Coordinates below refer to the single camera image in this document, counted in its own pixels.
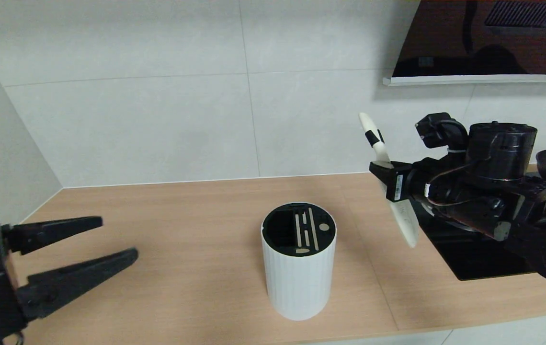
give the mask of white sticker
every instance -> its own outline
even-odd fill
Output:
[[[400,190],[403,188],[403,175],[396,177],[396,187],[394,187],[394,200],[400,199]]]

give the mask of robotic arm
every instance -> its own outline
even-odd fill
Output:
[[[131,248],[28,277],[19,287],[11,252],[26,255],[46,245],[102,226],[100,217],[70,218],[23,225],[0,225],[0,345],[11,334],[23,343],[22,330],[30,321],[49,316],[137,260]]]
[[[467,133],[447,113],[415,126],[426,147],[447,146],[448,154],[392,166],[372,162],[369,171],[386,186],[386,198],[417,201],[436,218],[505,242],[546,278],[546,179],[525,175],[535,127],[492,122]]]

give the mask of black band on handle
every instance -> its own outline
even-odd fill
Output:
[[[364,132],[364,136],[367,137],[371,146],[380,142],[379,138],[371,130]]]

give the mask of white cylindrical container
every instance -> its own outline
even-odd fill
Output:
[[[290,203],[271,211],[260,233],[275,310],[294,321],[321,312],[330,296],[337,242],[332,216],[310,203]]]

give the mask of ribbed white cylinder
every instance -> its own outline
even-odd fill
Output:
[[[294,321],[317,315],[330,296],[337,232],[326,249],[310,256],[292,257],[271,248],[262,230],[261,227],[267,292],[273,307]]]

